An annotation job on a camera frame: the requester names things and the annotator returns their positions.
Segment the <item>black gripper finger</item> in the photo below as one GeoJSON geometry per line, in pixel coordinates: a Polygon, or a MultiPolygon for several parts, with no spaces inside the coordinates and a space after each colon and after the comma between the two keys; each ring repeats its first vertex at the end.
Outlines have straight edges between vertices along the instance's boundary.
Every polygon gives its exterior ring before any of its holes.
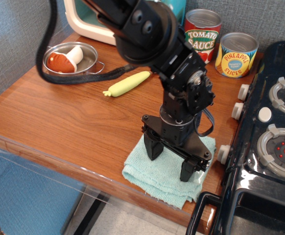
{"type": "Polygon", "coordinates": [[[182,163],[180,180],[187,182],[196,170],[197,160],[187,159],[182,163]]]}
{"type": "Polygon", "coordinates": [[[144,145],[150,160],[155,160],[164,150],[160,139],[152,134],[144,133],[144,145]]]}

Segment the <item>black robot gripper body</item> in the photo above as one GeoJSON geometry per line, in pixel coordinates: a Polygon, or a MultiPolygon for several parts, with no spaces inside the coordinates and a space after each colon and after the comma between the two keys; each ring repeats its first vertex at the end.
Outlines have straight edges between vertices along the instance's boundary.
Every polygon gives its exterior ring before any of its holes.
{"type": "Polygon", "coordinates": [[[201,137],[207,136],[207,133],[197,133],[201,116],[206,113],[207,109],[198,114],[185,115],[181,120],[167,114],[166,110],[160,108],[158,117],[143,115],[142,122],[143,134],[152,134],[157,136],[163,146],[174,152],[184,160],[197,160],[195,171],[206,171],[209,167],[209,160],[212,159],[212,152],[204,146],[201,137]]]}

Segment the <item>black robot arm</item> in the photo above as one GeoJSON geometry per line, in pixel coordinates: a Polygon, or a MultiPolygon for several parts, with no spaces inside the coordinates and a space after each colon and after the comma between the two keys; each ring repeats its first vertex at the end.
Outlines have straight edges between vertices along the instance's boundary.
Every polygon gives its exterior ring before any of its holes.
{"type": "Polygon", "coordinates": [[[198,126],[215,97],[205,63],[185,39],[173,12],[148,0],[88,0],[97,20],[114,33],[117,50],[129,64],[158,74],[163,103],[157,117],[142,117],[144,144],[150,159],[167,148],[183,158],[180,179],[209,167],[211,152],[198,126]]]}

